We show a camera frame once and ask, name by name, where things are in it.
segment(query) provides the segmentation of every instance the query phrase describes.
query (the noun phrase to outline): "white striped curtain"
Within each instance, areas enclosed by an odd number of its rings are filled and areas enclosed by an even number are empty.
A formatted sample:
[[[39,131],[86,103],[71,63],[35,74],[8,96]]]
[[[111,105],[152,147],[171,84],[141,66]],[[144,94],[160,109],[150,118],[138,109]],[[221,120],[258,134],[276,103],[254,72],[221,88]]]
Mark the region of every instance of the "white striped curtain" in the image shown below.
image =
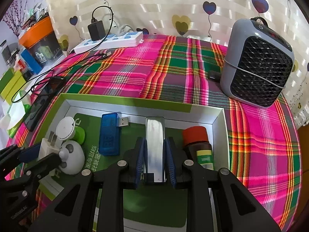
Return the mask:
[[[268,26],[285,38],[293,47],[296,67],[291,74],[284,95],[290,105],[297,127],[309,121],[309,25],[294,0],[265,0],[269,9],[260,15],[268,21]],[[240,18],[251,18],[259,13],[252,0],[46,0],[56,36],[60,42],[67,40],[69,50],[81,38],[90,38],[87,26],[90,24],[94,8],[109,5],[114,12],[112,32],[122,24],[134,29],[145,29],[150,34],[177,35],[212,41],[228,45],[234,22]],[[205,2],[215,3],[216,9],[208,15],[203,9]],[[70,24],[77,17],[77,24]],[[98,20],[103,20],[107,30],[110,13],[106,8],[95,12]]]

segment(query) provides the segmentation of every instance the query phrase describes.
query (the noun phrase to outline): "plaid tablecloth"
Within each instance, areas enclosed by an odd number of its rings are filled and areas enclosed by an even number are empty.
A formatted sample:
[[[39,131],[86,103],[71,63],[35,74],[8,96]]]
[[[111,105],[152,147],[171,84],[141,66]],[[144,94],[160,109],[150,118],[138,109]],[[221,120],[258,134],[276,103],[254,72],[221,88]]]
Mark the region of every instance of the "plaid tablecloth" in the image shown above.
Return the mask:
[[[206,79],[210,70],[220,71],[223,66],[224,46],[175,36],[148,35],[144,39],[138,47],[111,50],[112,55],[103,61],[93,62],[97,58],[93,57],[83,62],[80,65],[84,67],[69,80],[64,92],[223,107],[231,171],[282,231],[287,231],[296,211],[302,175],[298,136],[286,100],[279,97],[268,109],[256,109],[226,97],[218,83]],[[97,53],[78,55],[58,71]],[[77,67],[64,75],[74,73]],[[32,145],[36,134],[22,124],[9,145]],[[20,166],[10,177],[22,172]],[[39,190],[37,199],[39,207],[33,219],[48,204]]]

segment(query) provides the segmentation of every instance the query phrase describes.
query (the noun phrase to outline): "black phone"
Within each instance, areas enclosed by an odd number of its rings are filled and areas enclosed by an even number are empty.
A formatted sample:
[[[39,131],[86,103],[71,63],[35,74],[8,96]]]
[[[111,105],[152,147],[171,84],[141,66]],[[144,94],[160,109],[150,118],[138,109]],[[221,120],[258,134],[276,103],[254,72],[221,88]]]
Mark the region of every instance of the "black phone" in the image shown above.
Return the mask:
[[[61,88],[64,87],[65,82],[65,78],[51,78],[41,90],[24,118],[24,123],[30,132],[34,130],[49,103]]]

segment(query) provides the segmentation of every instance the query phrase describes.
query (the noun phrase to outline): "portable fan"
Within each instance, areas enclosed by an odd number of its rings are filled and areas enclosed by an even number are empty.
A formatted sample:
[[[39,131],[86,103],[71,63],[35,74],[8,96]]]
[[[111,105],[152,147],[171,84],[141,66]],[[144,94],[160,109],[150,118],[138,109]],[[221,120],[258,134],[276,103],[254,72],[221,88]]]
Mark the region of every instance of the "portable fan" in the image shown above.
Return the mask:
[[[294,54],[290,44],[268,28],[264,18],[256,17],[235,22],[224,61],[222,91],[237,101],[262,108],[271,106],[284,89]]]

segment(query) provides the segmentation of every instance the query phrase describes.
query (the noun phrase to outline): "black fan grille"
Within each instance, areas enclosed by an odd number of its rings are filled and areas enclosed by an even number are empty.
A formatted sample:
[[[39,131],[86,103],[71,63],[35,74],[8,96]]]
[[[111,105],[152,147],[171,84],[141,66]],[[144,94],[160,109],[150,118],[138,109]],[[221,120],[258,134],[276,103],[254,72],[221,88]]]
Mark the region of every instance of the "black fan grille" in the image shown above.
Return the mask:
[[[238,67],[284,87],[293,61],[272,44],[253,36],[245,41]],[[271,83],[238,69],[230,89],[234,96],[263,107],[271,106],[281,92]]]

